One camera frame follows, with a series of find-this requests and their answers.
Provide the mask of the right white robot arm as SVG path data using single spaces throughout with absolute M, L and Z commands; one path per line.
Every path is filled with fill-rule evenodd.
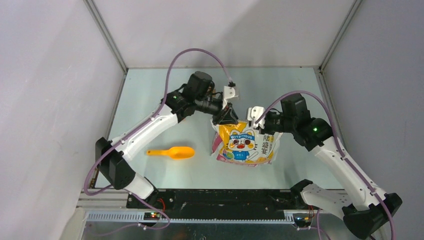
M 264 133 L 289 133 L 293 139 L 321 160 L 341 184 L 347 200 L 319 188 L 310 180 L 292 187 L 291 204 L 297 209 L 318 207 L 341 219 L 359 239 L 366 239 L 389 224 L 395 240 L 394 214 L 402 205 L 400 196 L 378 186 L 353 160 L 337 135 L 330 111 L 315 94 L 296 90 L 276 99 L 254 121 Z

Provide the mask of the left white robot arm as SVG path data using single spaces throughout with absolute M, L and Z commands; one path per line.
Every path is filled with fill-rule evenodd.
M 238 117 L 229 101 L 238 96 L 236 84 L 230 81 L 221 92 L 215 92 L 212 77 L 201 71 L 191 74 L 187 83 L 166 93 L 158 109 L 138 125 L 113 140 L 104 137 L 95 143 L 96 168 L 116 190 L 126 190 L 138 196 L 145 208 L 158 202 L 155 186 L 136 173 L 130 161 L 152 140 L 179 124 L 195 112 L 212 116 L 212 123 L 237 124 Z

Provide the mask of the pet food bag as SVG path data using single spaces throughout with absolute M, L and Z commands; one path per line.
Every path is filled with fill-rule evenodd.
M 212 156 L 220 162 L 256 167 L 271 164 L 277 157 L 282 133 L 260 133 L 247 121 L 212 125 L 215 136 Z

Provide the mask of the orange plastic scoop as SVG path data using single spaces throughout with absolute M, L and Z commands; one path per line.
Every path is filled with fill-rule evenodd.
M 189 146 L 174 146 L 169 149 L 150 149 L 146 151 L 148 156 L 167 156 L 173 160 L 189 159 L 195 153 L 195 150 Z

